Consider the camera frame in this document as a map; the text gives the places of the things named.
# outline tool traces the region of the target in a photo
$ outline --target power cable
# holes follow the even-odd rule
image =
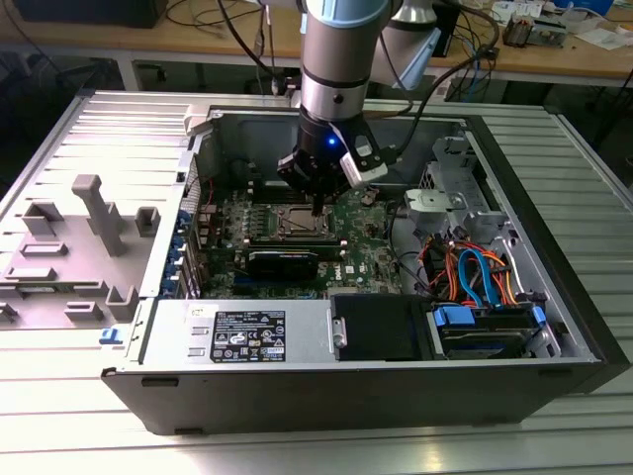
[[[417,112],[415,113],[415,117],[413,118],[413,122],[411,124],[411,127],[407,133],[407,137],[405,138],[405,140],[403,141],[402,145],[398,148],[398,154],[403,154],[404,151],[408,148],[409,144],[411,143],[411,140],[413,139],[413,135],[415,134],[415,130],[417,129],[417,125],[419,124],[419,121],[422,117],[422,112],[424,112],[424,108],[426,107],[426,104],[428,103],[428,101],[430,100],[430,98],[433,95],[433,92],[435,92],[435,89],[437,89],[439,87],[440,84],[442,84],[446,79],[448,79],[449,77],[451,77],[455,72],[459,71],[460,69],[473,64],[475,61],[481,59],[482,57],[484,57],[486,54],[489,53],[489,51],[497,44],[497,40],[499,37],[499,28],[498,28],[498,24],[495,20],[493,20],[493,18],[479,10],[476,10],[474,8],[470,8],[470,7],[466,7],[464,5],[460,5],[459,3],[457,3],[454,0],[442,0],[442,2],[446,3],[447,5],[454,7],[454,8],[460,8],[462,10],[464,10],[467,13],[470,13],[471,15],[475,15],[477,17],[480,17],[484,20],[486,20],[488,23],[490,23],[491,27],[493,27],[493,38],[486,43],[485,45],[483,45],[482,47],[480,47],[478,49],[478,51],[471,57],[468,57],[467,59],[464,59],[463,61],[459,62],[458,64],[456,64],[455,66],[451,67],[448,71],[446,71],[444,74],[442,74],[440,77],[438,77],[435,82],[431,85],[431,87],[429,88],[429,90],[426,92],[426,96],[424,97],[424,99],[422,100],[422,102],[420,103],[419,107],[417,108]]]
[[[191,13],[192,16],[192,20],[194,21],[194,23],[185,23],[185,22],[181,22],[180,20],[175,19],[172,16],[172,12],[179,7],[180,5],[185,4],[186,2],[188,2],[189,4],[189,11]],[[234,1],[232,4],[230,4],[228,7],[226,7],[227,9],[234,7],[237,4],[236,1]],[[176,25],[180,25],[181,27],[212,27],[215,25],[220,25],[222,23],[224,23],[224,20],[216,20],[213,22],[198,22],[196,19],[200,18],[200,16],[205,15],[207,13],[212,13],[212,12],[218,12],[220,11],[220,9],[218,8],[210,8],[207,10],[203,10],[202,12],[198,13],[197,15],[194,16],[193,13],[193,8],[192,8],[192,4],[191,4],[191,0],[178,0],[176,3],[170,5],[167,7],[167,11],[165,12],[165,18],[167,19],[167,21],[174,23]],[[233,18],[239,18],[239,16],[244,16],[244,15],[248,15],[249,13],[253,13],[253,12],[244,12],[244,13],[240,13],[239,15],[235,15]]]
[[[380,41],[380,46],[383,49],[383,53],[385,54],[385,58],[387,59],[387,64],[389,65],[389,69],[392,71],[392,74],[394,75],[394,79],[396,80],[398,87],[400,87],[401,91],[403,92],[403,96],[405,96],[405,99],[407,99],[408,105],[404,109],[396,113],[397,116],[404,116],[408,114],[411,111],[411,109],[413,109],[413,99],[411,99],[411,96],[407,93],[407,89],[405,88],[403,81],[400,79],[400,76],[398,75],[398,72],[396,71],[396,67],[394,66],[394,63],[392,62],[392,59],[389,56],[389,51],[387,50],[387,45],[385,44],[385,37],[383,36],[382,33],[379,36],[379,41]]]
[[[394,207],[394,212],[392,213],[390,222],[389,222],[389,229],[387,231],[387,243],[389,245],[389,249],[392,252],[392,254],[394,255],[394,258],[396,259],[396,262],[398,263],[398,265],[400,266],[400,269],[402,269],[404,272],[406,272],[408,275],[410,275],[413,280],[415,280],[415,282],[420,286],[420,288],[429,296],[429,297],[434,297],[432,295],[432,293],[430,292],[430,289],[428,288],[428,286],[424,283],[424,281],[422,281],[422,279],[419,278],[419,276],[413,272],[411,269],[409,269],[406,265],[403,264],[402,262],[402,257],[407,255],[402,254],[402,255],[398,255],[396,253],[396,249],[394,248],[394,239],[393,239],[393,234],[394,234],[394,224],[396,223],[396,217],[398,216],[398,208],[403,205],[405,203],[405,198],[403,197],[402,200],[398,203],[397,206]]]
[[[273,70],[271,89],[274,96],[279,95],[279,82],[277,81],[277,69],[275,67],[275,42],[273,39],[273,22],[270,18],[270,6],[265,7],[266,23],[268,23],[268,41],[270,42],[270,64]]]
[[[225,19],[226,27],[228,28],[230,33],[233,35],[233,37],[235,38],[237,43],[244,50],[244,52],[246,54],[248,54],[248,56],[253,61],[255,61],[255,64],[257,64],[259,67],[261,67],[268,75],[270,75],[273,78],[276,78],[277,80],[279,80],[280,82],[283,83],[284,78],[283,77],[278,77],[275,74],[275,72],[270,67],[268,67],[266,64],[264,64],[263,61],[257,57],[257,54],[255,54],[252,51],[252,49],[250,47],[248,47],[248,45],[241,38],[241,36],[239,35],[237,30],[233,26],[233,23],[231,22],[230,17],[228,16],[228,13],[226,12],[226,7],[225,7],[225,4],[224,4],[224,0],[218,0],[218,6],[220,7],[220,13],[222,13],[223,18]]]
[[[261,8],[259,13],[259,28],[255,34],[255,50],[257,51],[257,57],[261,58],[266,50],[266,38],[264,36],[264,9]],[[264,87],[261,83],[261,76],[259,75],[259,66],[255,64],[255,78],[257,79],[257,85],[259,86],[259,93],[264,95]]]

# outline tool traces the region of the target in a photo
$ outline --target wooden workbench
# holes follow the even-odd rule
[[[230,14],[252,10],[252,5],[237,4]],[[172,12],[183,21],[191,22],[186,5]],[[47,53],[60,55],[87,55],[115,59],[120,66],[127,89],[137,88],[135,60],[170,60],[202,63],[250,64],[226,28],[209,34],[191,27],[176,25],[162,18],[151,30],[111,26],[64,25],[26,23],[14,11],[24,32]],[[633,12],[612,9],[611,18],[633,21]],[[206,21],[220,20],[219,12],[208,14]],[[273,12],[275,54],[278,65],[298,66],[301,54],[298,13],[275,9]],[[254,43],[258,15],[247,15],[234,20],[234,24],[249,45]],[[562,48],[507,47],[501,41],[494,78],[549,83],[586,85],[621,84],[633,66],[633,47],[607,51],[569,35]],[[0,14],[0,49],[16,52],[33,51],[23,37]],[[453,42],[449,55],[433,58],[428,74],[439,75],[465,57],[460,42]]]

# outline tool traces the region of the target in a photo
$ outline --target electronic device on desk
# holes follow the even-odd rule
[[[153,28],[168,0],[13,0],[26,22]]]
[[[516,48],[526,45],[560,48],[566,37],[565,25],[549,17],[534,19],[512,14],[503,31],[503,43]]]
[[[567,28],[563,23],[549,17],[534,20],[534,28],[527,39],[529,45],[561,48],[567,37]]]

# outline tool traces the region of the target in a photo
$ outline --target white paper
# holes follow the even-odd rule
[[[513,2],[495,2],[491,14],[498,23],[505,26],[510,21],[514,9],[516,5]]]
[[[626,45],[626,39],[604,28],[596,28],[590,32],[577,35],[581,40],[604,49],[612,50]]]
[[[538,18],[541,16],[543,6],[537,3],[517,3],[514,13],[522,17]]]

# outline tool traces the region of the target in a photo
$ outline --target blue box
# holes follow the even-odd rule
[[[568,5],[573,4],[576,8],[589,8],[602,16],[606,15],[606,12],[613,5],[613,0],[576,0],[574,2],[570,0],[553,0],[553,2],[559,8],[567,8]]]

